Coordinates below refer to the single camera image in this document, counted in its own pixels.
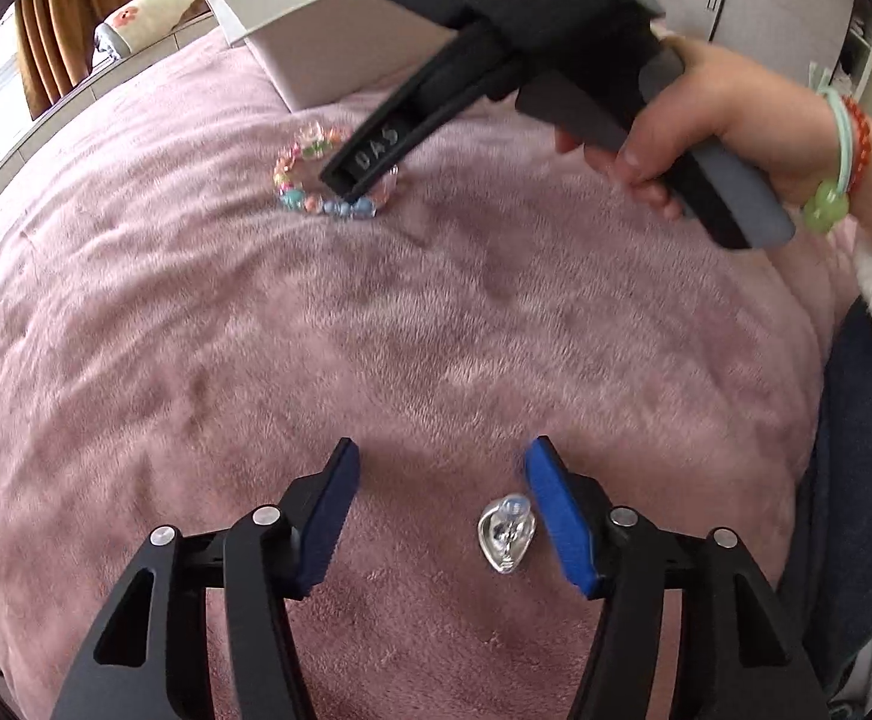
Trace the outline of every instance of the white box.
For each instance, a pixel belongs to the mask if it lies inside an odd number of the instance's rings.
[[[335,103],[434,55],[452,31],[385,0],[208,0],[290,111]]]

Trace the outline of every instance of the brown curtain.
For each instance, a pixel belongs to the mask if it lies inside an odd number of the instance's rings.
[[[16,1],[19,68],[33,119],[88,76],[96,26],[129,1]]]

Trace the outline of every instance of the black handheld device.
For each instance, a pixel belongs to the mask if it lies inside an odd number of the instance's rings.
[[[519,90],[516,109],[586,143],[622,146],[636,115],[684,71],[650,21],[655,0],[390,0],[458,30],[362,124],[322,172],[354,201],[479,98]],[[795,228],[765,175],[716,138],[663,180],[723,247],[776,247]]]

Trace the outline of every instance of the fuzzy blanket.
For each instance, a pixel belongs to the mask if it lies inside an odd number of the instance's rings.
[[[506,104],[415,151],[377,220],[277,208],[300,125],[356,124],[381,96],[289,116],[211,34],[1,197],[0,665],[29,720],[149,530],[227,527],[341,436],[362,488],[325,583],[290,605],[323,718],[567,714],[599,605],[544,531],[507,577],[475,533],[542,433],[660,527],[736,528],[778,578],[846,258],[802,234],[718,250]],[[210,623],[234,718],[218,599]]]

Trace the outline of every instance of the hand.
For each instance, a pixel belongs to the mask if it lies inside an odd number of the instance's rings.
[[[839,134],[826,100],[720,47],[684,38],[666,42],[687,66],[684,75],[636,117],[618,155],[587,145],[591,167],[672,220],[682,207],[653,179],[711,135],[765,170],[792,205],[802,206],[823,180],[839,175]],[[578,145],[557,131],[556,151]]]

